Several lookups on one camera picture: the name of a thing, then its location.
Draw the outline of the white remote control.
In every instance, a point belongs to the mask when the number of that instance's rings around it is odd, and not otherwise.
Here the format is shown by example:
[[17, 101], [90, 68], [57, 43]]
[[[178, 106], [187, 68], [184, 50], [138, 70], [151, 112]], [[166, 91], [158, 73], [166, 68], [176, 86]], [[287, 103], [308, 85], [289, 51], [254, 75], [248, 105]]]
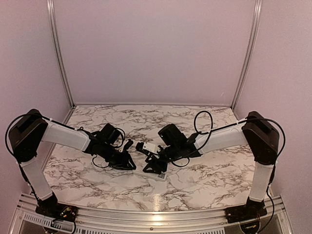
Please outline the white remote control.
[[132, 172], [134, 175], [141, 176], [143, 178], [153, 179], [156, 181], [164, 182], [167, 178], [167, 175], [164, 173], [161, 173], [161, 174], [145, 173], [145, 172], [139, 171], [139, 170], [133, 170]]

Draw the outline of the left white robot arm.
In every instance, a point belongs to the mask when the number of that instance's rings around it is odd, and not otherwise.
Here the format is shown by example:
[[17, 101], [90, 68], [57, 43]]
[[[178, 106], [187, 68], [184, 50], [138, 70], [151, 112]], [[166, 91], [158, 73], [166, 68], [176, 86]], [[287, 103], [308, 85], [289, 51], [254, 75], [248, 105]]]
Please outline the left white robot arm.
[[103, 158], [108, 167], [135, 170], [137, 167], [128, 149], [131, 139], [125, 132], [107, 123], [95, 132], [74, 128], [43, 116], [37, 109], [16, 117], [5, 132], [7, 151], [17, 161], [24, 180], [30, 185], [38, 203], [51, 217], [60, 215], [61, 205], [37, 163], [37, 150], [42, 142], [50, 142]]

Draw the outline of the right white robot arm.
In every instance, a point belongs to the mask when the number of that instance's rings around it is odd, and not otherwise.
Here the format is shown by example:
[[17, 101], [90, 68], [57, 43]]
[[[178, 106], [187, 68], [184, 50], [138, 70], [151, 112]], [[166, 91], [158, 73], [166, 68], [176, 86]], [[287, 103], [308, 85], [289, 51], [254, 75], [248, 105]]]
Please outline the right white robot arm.
[[260, 211], [268, 187], [273, 181], [276, 162], [286, 146], [286, 134], [275, 120], [265, 118], [257, 111], [235, 123], [214, 128], [207, 132], [195, 130], [186, 137], [175, 124], [168, 124], [158, 132], [165, 147], [139, 142], [136, 150], [146, 155], [146, 173], [161, 174], [167, 165], [180, 159], [200, 157], [216, 150], [236, 146], [249, 146], [255, 161], [253, 182], [242, 206], [242, 215], [252, 218]]

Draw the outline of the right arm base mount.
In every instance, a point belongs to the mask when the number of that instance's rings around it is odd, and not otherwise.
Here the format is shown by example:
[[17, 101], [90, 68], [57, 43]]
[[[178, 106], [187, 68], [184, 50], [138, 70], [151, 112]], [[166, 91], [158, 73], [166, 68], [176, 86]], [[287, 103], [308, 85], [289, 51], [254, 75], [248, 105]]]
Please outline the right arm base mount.
[[267, 210], [264, 205], [240, 205], [225, 209], [225, 215], [228, 223], [257, 219], [267, 215]]

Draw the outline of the aluminium front rail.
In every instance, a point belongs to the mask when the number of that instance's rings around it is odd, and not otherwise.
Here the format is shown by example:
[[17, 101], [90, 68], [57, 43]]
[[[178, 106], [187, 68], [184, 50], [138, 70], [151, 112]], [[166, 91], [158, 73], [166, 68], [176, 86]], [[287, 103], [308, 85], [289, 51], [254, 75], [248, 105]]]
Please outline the aluminium front rail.
[[267, 215], [229, 223], [225, 208], [190, 211], [126, 211], [78, 206], [75, 223], [55, 221], [35, 212], [32, 195], [22, 194], [9, 233], [37, 234], [49, 229], [57, 234], [240, 234], [260, 222], [263, 234], [292, 234], [282, 197], [266, 199]]

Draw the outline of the left aluminium corner post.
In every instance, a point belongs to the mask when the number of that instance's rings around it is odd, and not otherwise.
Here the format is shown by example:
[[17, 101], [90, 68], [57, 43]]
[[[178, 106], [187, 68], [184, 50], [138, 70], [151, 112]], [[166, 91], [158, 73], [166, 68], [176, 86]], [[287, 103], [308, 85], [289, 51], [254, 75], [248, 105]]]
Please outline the left aluminium corner post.
[[75, 107], [72, 92], [70, 90], [69, 81], [66, 74], [65, 65], [63, 62], [63, 56], [61, 52], [61, 45], [59, 41], [59, 34], [58, 34], [58, 27], [57, 27], [57, 19], [55, 14], [55, 4], [53, 0], [47, 0], [47, 11], [48, 11], [48, 17], [49, 17], [49, 24], [51, 28], [52, 33], [52, 40], [54, 45], [54, 50], [56, 54], [56, 60], [60, 72], [61, 81], [63, 84], [63, 88], [65, 91], [65, 95], [67, 98], [67, 101], [69, 103], [69, 106], [71, 109]]

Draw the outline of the aluminium corner post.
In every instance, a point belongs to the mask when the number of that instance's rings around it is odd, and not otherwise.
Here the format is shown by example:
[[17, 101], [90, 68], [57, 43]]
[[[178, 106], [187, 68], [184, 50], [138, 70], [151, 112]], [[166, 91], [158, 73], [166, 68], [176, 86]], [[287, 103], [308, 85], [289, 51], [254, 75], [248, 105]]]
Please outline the aluminium corner post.
[[69, 106], [71, 109], [75, 107], [72, 92], [70, 90], [69, 81], [66, 74], [65, 65], [63, 62], [63, 56], [61, 52], [61, 45], [59, 41], [59, 34], [58, 34], [58, 27], [57, 27], [57, 19], [55, 14], [55, 4], [53, 0], [47, 0], [47, 11], [48, 11], [48, 17], [49, 17], [49, 24], [51, 28], [52, 33], [52, 40], [54, 45], [54, 50], [56, 54], [56, 60], [60, 72], [61, 81], [63, 84], [63, 88], [65, 91], [65, 95], [67, 98], [67, 101], [69, 103]]
[[238, 105], [240, 96], [243, 91], [244, 83], [247, 78], [247, 73], [249, 69], [249, 65], [252, 59], [253, 51], [256, 44], [256, 39], [258, 35], [259, 30], [259, 24], [260, 24], [260, 17], [261, 17], [261, 11], [262, 11], [262, 5], [263, 0], [256, 0], [254, 3], [254, 10], [253, 10], [253, 18], [252, 18], [252, 25], [251, 25], [251, 31], [250, 36], [248, 39], [246, 54], [244, 57], [242, 69], [240, 71], [239, 80], [236, 86], [236, 90], [234, 93], [234, 97], [231, 104], [231, 109], [234, 111]]

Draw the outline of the right aluminium corner post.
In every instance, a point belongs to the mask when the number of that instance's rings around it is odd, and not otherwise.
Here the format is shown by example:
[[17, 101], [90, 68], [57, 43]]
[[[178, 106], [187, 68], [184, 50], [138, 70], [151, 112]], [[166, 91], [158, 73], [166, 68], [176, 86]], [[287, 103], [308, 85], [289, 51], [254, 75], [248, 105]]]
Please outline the right aluminium corner post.
[[236, 90], [234, 93], [234, 97], [231, 104], [231, 109], [234, 111], [238, 105], [240, 96], [243, 91], [244, 83], [247, 78], [247, 73], [249, 69], [249, 65], [252, 59], [253, 51], [256, 44], [256, 39], [258, 35], [259, 30], [259, 24], [260, 24], [260, 17], [261, 17], [261, 11], [262, 11], [262, 5], [263, 0], [256, 0], [254, 3], [254, 10], [253, 10], [253, 18], [252, 18], [252, 25], [251, 25], [251, 31], [250, 36], [248, 39], [246, 54], [244, 57], [242, 69], [240, 71], [239, 80], [236, 86]]

